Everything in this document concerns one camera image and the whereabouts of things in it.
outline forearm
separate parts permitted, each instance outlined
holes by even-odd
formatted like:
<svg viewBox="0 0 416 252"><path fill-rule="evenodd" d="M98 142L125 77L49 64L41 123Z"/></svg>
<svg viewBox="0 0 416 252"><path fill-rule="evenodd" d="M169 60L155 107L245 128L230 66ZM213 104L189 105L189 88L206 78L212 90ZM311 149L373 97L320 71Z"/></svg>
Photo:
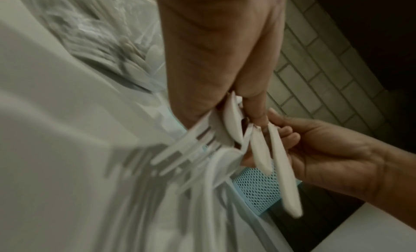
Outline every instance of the forearm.
<svg viewBox="0 0 416 252"><path fill-rule="evenodd" d="M416 155L382 145L384 173L373 205L416 229Z"/></svg>

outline blue mesh basket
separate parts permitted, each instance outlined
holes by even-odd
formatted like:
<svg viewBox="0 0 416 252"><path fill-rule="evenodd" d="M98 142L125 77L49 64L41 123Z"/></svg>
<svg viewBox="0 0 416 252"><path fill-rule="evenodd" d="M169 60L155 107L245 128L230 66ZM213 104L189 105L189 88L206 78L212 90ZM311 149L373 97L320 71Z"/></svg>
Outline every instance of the blue mesh basket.
<svg viewBox="0 0 416 252"><path fill-rule="evenodd" d="M233 180L233 184L246 204L258 216L280 200L275 172L265 176L259 169L246 168Z"/></svg>

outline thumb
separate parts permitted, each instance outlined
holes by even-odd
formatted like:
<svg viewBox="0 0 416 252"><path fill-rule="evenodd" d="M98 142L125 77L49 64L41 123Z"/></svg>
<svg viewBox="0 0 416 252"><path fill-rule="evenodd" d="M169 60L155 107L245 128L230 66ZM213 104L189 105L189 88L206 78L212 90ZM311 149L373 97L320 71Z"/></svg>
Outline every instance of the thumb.
<svg viewBox="0 0 416 252"><path fill-rule="evenodd" d="M260 126L262 129L269 124L266 109L267 92L260 93L254 97L244 98L244 112L254 125Z"/></svg>
<svg viewBox="0 0 416 252"><path fill-rule="evenodd" d="M267 117L271 123L279 127L290 126L294 132L305 133L318 126L316 120L294 118L289 116L283 116L277 113L274 109L270 108L267 111Z"/></svg>

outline clear plastic bag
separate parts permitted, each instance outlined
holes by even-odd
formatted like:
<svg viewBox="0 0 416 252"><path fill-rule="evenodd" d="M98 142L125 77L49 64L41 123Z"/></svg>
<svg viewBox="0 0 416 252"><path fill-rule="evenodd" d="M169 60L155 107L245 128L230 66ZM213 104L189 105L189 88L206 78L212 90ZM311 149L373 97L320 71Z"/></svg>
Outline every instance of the clear plastic bag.
<svg viewBox="0 0 416 252"><path fill-rule="evenodd" d="M153 0L31 0L31 4L73 56L150 91L166 89L162 31Z"/></svg>

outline blue plastic basket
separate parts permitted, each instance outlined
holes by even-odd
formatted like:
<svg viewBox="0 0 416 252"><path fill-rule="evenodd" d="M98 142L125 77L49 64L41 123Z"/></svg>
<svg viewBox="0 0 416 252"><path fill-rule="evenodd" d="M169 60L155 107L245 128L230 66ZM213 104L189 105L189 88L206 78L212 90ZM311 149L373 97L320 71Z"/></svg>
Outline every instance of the blue plastic basket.
<svg viewBox="0 0 416 252"><path fill-rule="evenodd" d="M233 184L246 204L258 216L280 200L275 172L265 176L259 169L246 168L233 180Z"/></svg>

